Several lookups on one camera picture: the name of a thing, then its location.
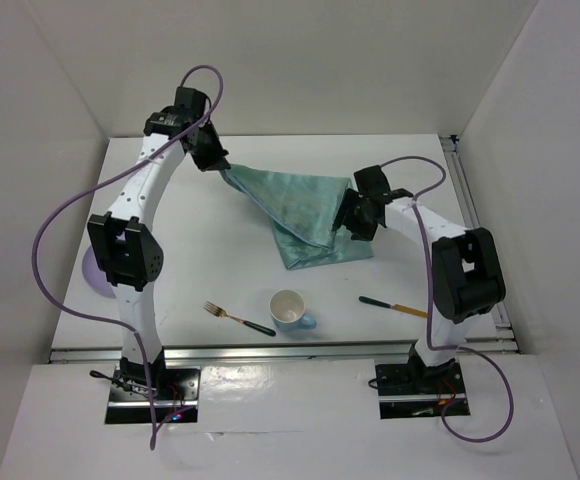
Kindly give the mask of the teal green cloth napkin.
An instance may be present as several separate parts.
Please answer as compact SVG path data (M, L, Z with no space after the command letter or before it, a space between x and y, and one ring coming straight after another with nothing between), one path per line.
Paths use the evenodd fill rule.
M266 171L238 164L223 170L221 176L269 217L286 269L373 256L370 243L354 241L345 229L332 229L344 194L352 188L349 178Z

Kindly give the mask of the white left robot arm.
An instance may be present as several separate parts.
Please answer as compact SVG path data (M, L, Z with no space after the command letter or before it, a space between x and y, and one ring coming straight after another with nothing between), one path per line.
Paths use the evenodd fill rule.
M87 222L94 257L112 287L120 321L131 327L123 333L120 370L146 399L163 394L168 377L154 307L154 282L165 256L152 227L166 187L186 155L201 171L230 167L204 106L170 106L153 113L145 125L137 170L106 212Z

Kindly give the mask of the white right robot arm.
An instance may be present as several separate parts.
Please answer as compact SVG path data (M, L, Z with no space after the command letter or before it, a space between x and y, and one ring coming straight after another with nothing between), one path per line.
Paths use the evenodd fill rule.
M349 189L333 228L346 228L354 240L371 241L379 227L395 231L424 252L427 282L426 327L414 345L419 359L406 369L418 392L441 379L439 366L465 343L472 318L489 313L506 295L506 286L491 232L455 224L421 205L404 189L367 194Z

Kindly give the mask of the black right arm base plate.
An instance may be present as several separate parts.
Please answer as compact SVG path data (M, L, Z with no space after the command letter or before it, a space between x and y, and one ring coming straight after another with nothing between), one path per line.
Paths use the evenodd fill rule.
M469 416L470 407L460 365L425 379L414 379L405 364L377 364L367 382L377 391L380 418L415 419Z

